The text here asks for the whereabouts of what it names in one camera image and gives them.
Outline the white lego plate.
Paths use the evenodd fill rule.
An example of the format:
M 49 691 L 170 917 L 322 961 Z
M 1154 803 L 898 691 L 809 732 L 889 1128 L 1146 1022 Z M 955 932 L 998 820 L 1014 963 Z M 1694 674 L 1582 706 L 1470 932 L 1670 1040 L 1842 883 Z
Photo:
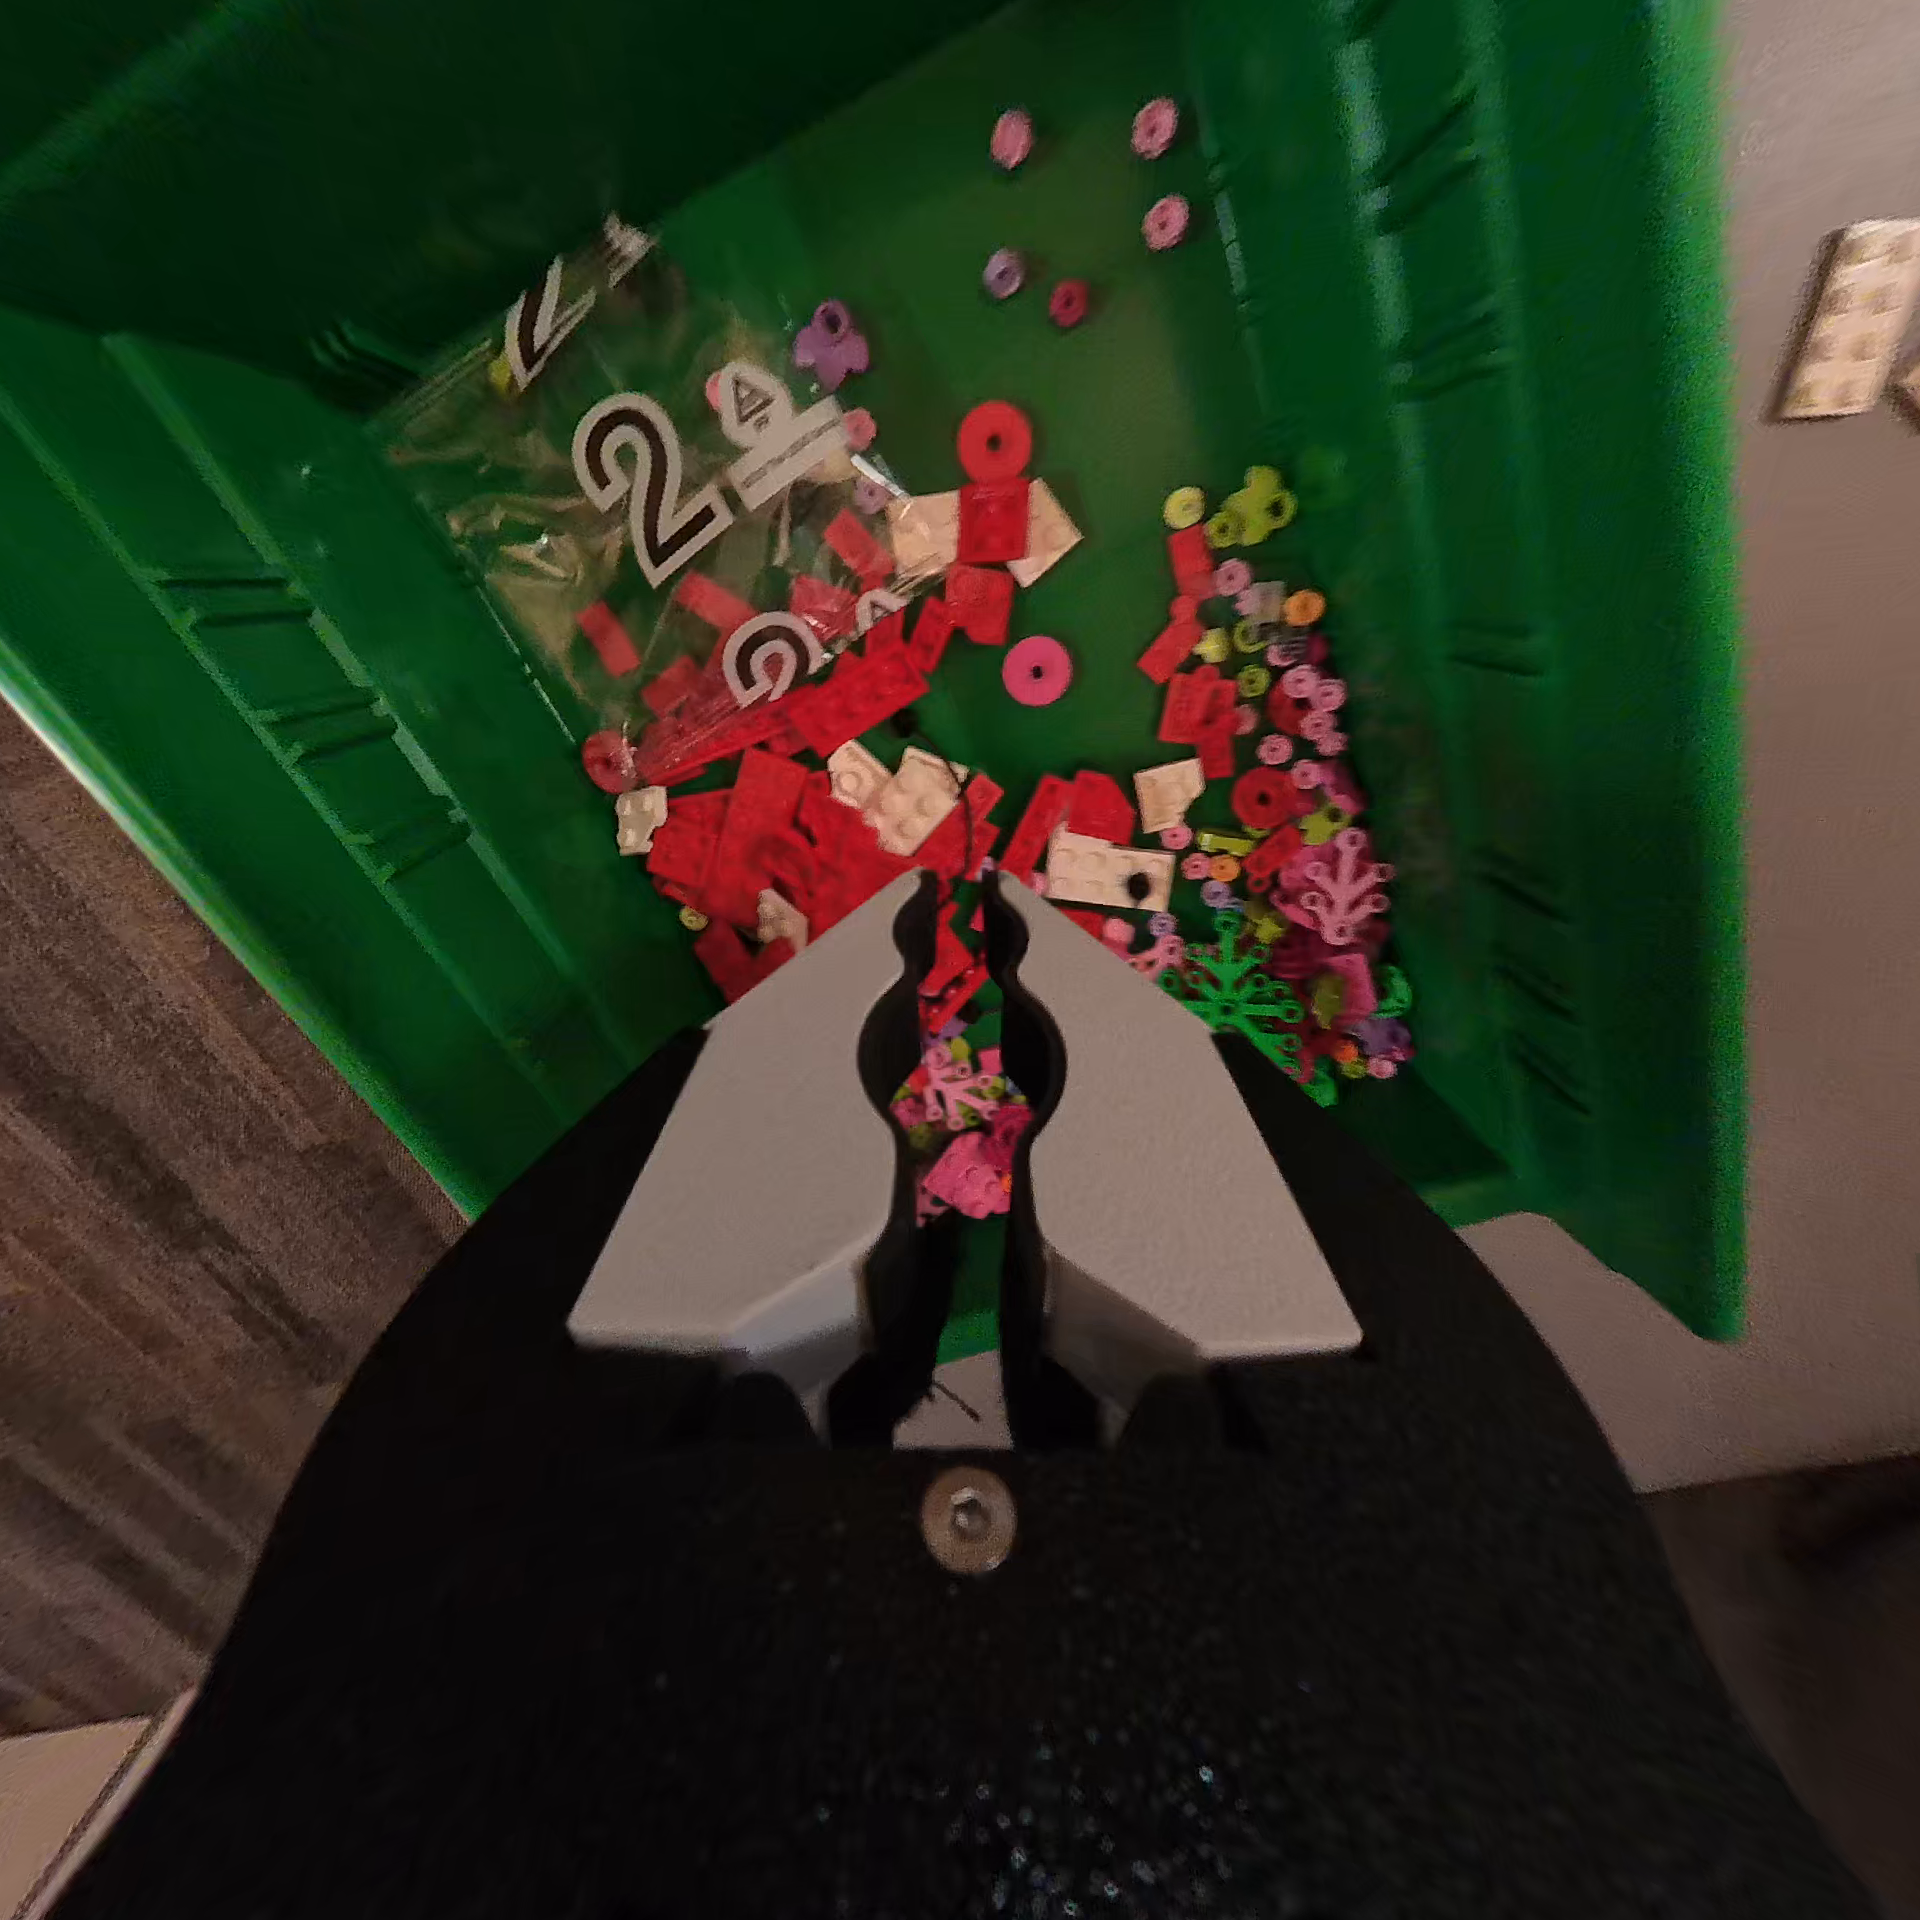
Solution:
M 1778 425 L 1870 413 L 1887 387 L 1918 302 L 1918 219 L 1863 219 L 1830 230 L 1773 377 Z

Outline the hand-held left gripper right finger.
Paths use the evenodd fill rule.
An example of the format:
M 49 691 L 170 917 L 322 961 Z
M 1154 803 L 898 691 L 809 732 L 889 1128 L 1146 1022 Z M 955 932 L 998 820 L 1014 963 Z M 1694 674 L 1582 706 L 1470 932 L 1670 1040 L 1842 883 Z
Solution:
M 1020 1452 L 1087 1449 L 1167 1379 L 1345 1358 L 1359 1321 L 1197 1016 L 997 874 L 1014 1148 L 998 1379 Z

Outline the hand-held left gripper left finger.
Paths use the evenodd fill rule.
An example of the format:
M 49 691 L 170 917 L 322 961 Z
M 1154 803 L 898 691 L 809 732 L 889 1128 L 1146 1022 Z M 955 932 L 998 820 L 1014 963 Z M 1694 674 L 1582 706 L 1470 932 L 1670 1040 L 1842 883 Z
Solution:
M 566 1316 L 580 1353 L 767 1377 L 833 1446 L 898 1444 L 943 1321 L 892 1109 L 938 929 L 907 872 L 707 1025 Z

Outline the clear numbered plastic bag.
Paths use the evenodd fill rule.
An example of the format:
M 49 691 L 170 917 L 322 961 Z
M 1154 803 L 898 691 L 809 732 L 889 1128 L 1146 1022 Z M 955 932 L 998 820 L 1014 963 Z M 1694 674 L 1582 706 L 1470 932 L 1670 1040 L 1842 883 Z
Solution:
M 491 394 L 525 394 L 601 299 L 653 252 L 652 230 L 610 212 L 585 250 L 554 257 L 542 278 L 516 296 L 503 321 L 501 347 L 486 365 Z
M 375 419 L 405 492 L 549 700 L 643 785 L 779 734 L 922 587 L 885 522 L 900 492 L 833 395 L 789 384 L 785 338 L 660 246 L 501 398 L 508 312 Z

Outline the pile of small lego pieces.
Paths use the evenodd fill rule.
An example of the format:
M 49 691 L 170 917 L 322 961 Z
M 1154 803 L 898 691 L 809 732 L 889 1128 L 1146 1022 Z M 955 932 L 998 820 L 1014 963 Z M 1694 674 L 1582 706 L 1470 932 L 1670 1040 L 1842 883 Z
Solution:
M 846 411 L 900 498 L 919 590 L 785 710 L 779 734 L 643 785 L 593 732 L 619 846 L 724 1002 L 922 867 L 939 929 L 927 1065 L 895 1116 L 924 1214 L 1005 1211 L 1026 1118 L 988 980 L 986 874 L 1253 1044 L 1326 1109 L 1407 1086 L 1396 874 L 1353 771 L 1356 642 L 1292 526 L 1305 468 L 1253 428 L 1226 337 L 1237 229 L 1189 90 L 1065 118 L 1005 102 L 910 200 L 852 146 L 806 166 L 850 229 L 785 331 L 789 384 Z

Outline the green plastic bin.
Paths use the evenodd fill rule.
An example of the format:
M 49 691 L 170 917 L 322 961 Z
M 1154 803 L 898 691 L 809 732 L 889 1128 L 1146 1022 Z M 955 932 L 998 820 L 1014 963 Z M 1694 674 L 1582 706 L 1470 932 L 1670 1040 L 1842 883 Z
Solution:
M 455 1202 L 714 1009 L 369 433 L 606 214 L 907 488 L 1022 405 L 1084 541 L 925 734 L 1130 773 L 1166 492 L 1278 467 L 1413 988 L 1345 1120 L 1745 1318 L 1711 4 L 5 4 L 5 697 Z

